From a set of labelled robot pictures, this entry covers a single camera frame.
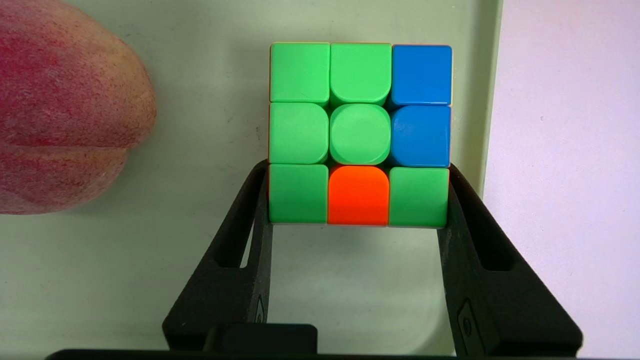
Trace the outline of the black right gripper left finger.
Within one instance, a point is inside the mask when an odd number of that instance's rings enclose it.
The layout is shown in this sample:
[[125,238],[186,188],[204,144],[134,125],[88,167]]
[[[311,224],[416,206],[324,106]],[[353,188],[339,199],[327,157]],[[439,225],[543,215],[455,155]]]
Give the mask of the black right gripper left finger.
[[170,350],[317,350],[315,326],[267,322],[274,231],[267,189],[261,161],[162,322]]

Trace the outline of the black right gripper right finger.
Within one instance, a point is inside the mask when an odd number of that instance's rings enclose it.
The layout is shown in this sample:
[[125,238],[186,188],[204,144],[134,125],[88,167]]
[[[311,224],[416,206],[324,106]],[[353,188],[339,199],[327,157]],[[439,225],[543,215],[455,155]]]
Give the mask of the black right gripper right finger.
[[437,231],[455,353],[469,358],[574,358],[583,333],[450,166],[447,223]]

